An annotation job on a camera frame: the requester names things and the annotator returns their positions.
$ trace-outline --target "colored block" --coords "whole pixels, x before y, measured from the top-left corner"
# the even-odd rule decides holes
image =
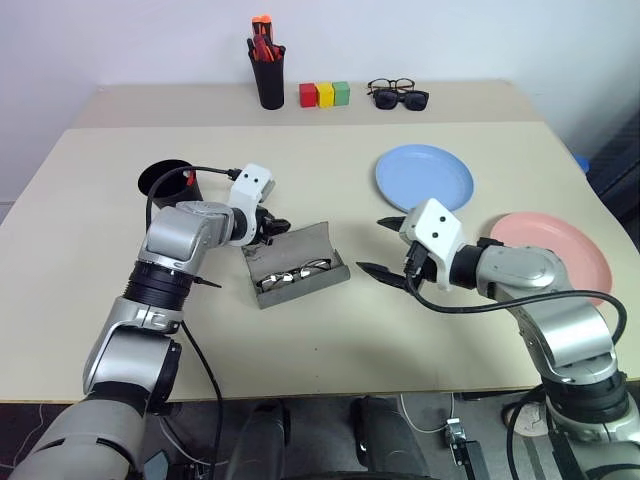
[[[333,104],[349,105],[349,84],[347,82],[333,82],[334,100]]]
[[[316,92],[316,86],[313,83],[301,83],[298,89],[301,107],[315,107],[318,104],[318,92]]]
[[[320,108],[333,107],[333,85],[330,83],[316,83],[318,91],[318,106]]]

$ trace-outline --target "tabletop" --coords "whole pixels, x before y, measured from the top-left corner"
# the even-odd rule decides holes
[[[444,148],[470,169],[475,192],[455,212],[467,238],[486,235],[503,215],[540,211],[582,230],[602,250],[613,294],[629,311],[617,352],[640,377],[640,258],[579,166],[526,98],[502,81],[418,84],[424,112],[376,110],[363,85],[351,105],[301,109],[296,86],[281,110],[262,110],[251,85],[104,87],[43,163],[0,227],[0,318],[4,365],[0,401],[82,398],[86,356],[124,289],[144,237],[139,173],[181,158],[221,168],[259,163],[276,187],[265,203],[298,229],[329,222],[347,282],[260,310],[238,248],[208,253],[185,319],[225,397],[398,391],[512,389],[539,377],[507,312],[441,315],[386,287],[355,265],[401,271],[407,245],[376,220],[400,213],[376,189],[376,160],[402,144]],[[205,200],[224,201],[230,182],[201,174]],[[477,292],[435,303],[485,303]],[[610,326],[615,313],[599,307]],[[173,400],[212,398],[182,333]]]

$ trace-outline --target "black cup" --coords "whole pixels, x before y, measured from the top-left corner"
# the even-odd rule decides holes
[[[284,52],[285,48],[280,47],[282,58],[274,62],[260,62],[254,60],[251,54],[251,66],[253,75],[256,77],[258,96],[260,105],[267,110],[277,110],[284,105]]]
[[[191,164],[184,160],[163,160],[154,163],[147,167],[138,177],[138,190],[146,197],[154,182],[162,175],[174,168],[190,166]],[[184,175],[184,172],[171,175],[158,187],[153,197],[153,203],[158,208],[162,208],[175,207],[178,202],[202,200],[202,194],[200,193],[200,188],[198,188],[198,180],[196,179],[191,185],[187,185],[187,182],[188,178]]]

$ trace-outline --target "yellow block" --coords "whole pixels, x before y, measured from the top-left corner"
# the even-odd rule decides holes
[[[333,107],[333,85],[330,83],[316,83],[318,91],[318,106],[321,108]]]

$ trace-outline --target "black eyeglasses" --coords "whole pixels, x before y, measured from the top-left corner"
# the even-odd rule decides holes
[[[310,275],[320,273],[321,271],[327,271],[331,269],[330,258],[319,258],[317,260],[310,260],[298,268],[289,270],[288,272],[277,272],[267,275],[259,282],[256,282],[256,286],[262,290],[262,292],[268,292],[274,288],[280,288],[281,286],[294,283],[297,280],[302,280]]]
[[[414,90],[415,85],[416,82],[410,78],[377,78],[367,84],[367,95],[373,95],[373,101],[380,110],[392,110],[398,102],[404,103],[408,110],[424,110],[429,101],[429,92]]]

